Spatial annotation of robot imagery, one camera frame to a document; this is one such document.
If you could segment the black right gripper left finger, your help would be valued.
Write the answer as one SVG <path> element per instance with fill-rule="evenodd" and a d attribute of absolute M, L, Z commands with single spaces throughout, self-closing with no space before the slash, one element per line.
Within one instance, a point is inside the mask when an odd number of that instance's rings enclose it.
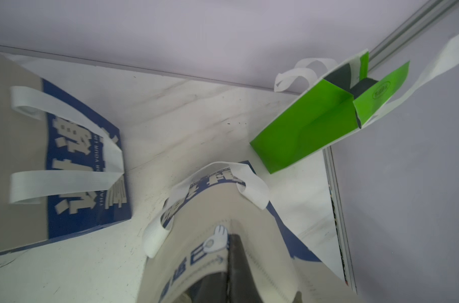
<path fill-rule="evenodd" d="M 205 276 L 186 290 L 191 302 L 226 303 L 228 274 L 213 273 Z"/>

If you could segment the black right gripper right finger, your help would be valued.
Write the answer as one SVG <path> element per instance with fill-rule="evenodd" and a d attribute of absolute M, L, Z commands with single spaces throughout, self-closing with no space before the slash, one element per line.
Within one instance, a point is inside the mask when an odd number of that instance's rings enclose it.
<path fill-rule="evenodd" d="M 263 302 L 250 270 L 242 239 L 237 234 L 229 235 L 228 265 L 229 302 Z"/>

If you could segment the blue beige bag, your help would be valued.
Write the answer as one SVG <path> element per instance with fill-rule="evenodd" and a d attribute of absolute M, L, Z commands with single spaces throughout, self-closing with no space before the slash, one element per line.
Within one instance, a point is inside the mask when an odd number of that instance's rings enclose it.
<path fill-rule="evenodd" d="M 126 221 L 120 130 L 0 54 L 0 255 Z"/>
<path fill-rule="evenodd" d="M 146 227 L 138 302 L 358 302 L 283 223 L 248 162 L 214 162 Z"/>

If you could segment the green white takeout bag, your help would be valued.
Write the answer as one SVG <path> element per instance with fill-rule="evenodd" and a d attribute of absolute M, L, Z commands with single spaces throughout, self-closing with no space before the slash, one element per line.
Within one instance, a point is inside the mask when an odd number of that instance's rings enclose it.
<path fill-rule="evenodd" d="M 406 82 L 409 63 L 377 81 L 368 76 L 368 50 L 342 63 L 329 58 L 302 59 L 276 76 L 274 91 L 287 90 L 299 77 L 308 82 L 308 88 L 250 145 L 273 174 L 371 125 L 458 64 L 459 34 L 444 45 L 411 88 L 393 100 Z"/>

